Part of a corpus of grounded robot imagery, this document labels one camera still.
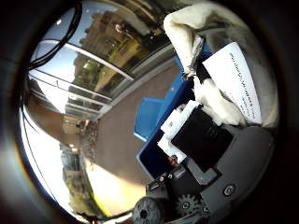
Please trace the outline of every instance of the floor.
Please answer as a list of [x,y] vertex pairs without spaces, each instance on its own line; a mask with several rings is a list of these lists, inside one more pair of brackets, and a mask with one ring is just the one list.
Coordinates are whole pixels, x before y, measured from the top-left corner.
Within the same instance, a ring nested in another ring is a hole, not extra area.
[[135,155],[143,142],[133,135],[135,112],[142,97],[164,98],[178,68],[173,66],[153,77],[106,113],[99,122],[94,162],[108,172],[127,181],[146,185],[148,176]]

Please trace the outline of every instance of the screw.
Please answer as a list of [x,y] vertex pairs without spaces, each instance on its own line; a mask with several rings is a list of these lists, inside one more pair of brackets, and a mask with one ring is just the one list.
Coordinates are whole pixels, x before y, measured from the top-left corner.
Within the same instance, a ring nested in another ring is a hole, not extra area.
[[184,203],[183,204],[183,209],[187,209],[187,208],[189,208],[190,207],[190,204],[189,203]]
[[234,184],[230,184],[230,185],[226,186],[226,188],[223,191],[223,193],[226,197],[230,196],[234,192],[235,192],[235,185]]

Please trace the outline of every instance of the gear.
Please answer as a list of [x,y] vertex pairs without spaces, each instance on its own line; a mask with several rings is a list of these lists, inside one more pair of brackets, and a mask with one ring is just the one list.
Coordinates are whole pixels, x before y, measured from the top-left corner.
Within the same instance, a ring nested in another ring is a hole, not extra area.
[[176,202],[177,212],[183,217],[199,210],[200,207],[200,203],[195,199],[195,196],[191,196],[190,194],[183,194],[181,197],[178,197],[178,201]]

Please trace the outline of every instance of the black wire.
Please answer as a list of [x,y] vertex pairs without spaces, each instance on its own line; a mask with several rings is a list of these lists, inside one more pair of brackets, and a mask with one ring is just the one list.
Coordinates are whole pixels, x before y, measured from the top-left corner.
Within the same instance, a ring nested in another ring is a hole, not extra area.
[[80,22],[82,16],[82,4],[78,3],[75,5],[75,12],[74,12],[74,16],[72,18],[72,21],[70,22],[67,32],[65,34],[65,36],[59,41],[59,43],[57,45],[55,45],[50,51],[48,51],[46,54],[44,54],[43,56],[34,59],[33,61],[31,61],[29,63],[28,66],[28,70],[33,70],[39,66],[44,65],[45,63],[47,63],[49,60],[51,60],[55,54],[58,52],[58,50],[60,50],[65,43],[67,43],[67,41],[73,36],[73,34],[76,32],[77,28],[78,28],[78,24]]
[[124,216],[126,216],[126,215],[128,215],[128,214],[130,214],[132,212],[133,212],[133,209],[125,211],[125,212],[120,213],[120,214],[117,214],[115,216],[111,216],[111,217],[98,217],[97,220],[98,221],[103,221],[103,222],[110,221],[111,219],[116,219],[116,218],[119,218],[119,217],[124,217]]

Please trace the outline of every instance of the white paper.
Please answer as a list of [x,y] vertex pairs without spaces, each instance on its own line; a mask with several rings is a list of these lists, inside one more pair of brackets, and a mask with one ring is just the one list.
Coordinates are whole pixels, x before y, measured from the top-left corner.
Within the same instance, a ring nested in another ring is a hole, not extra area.
[[241,48],[231,43],[203,62],[216,86],[240,109],[247,123],[261,124],[259,100]]

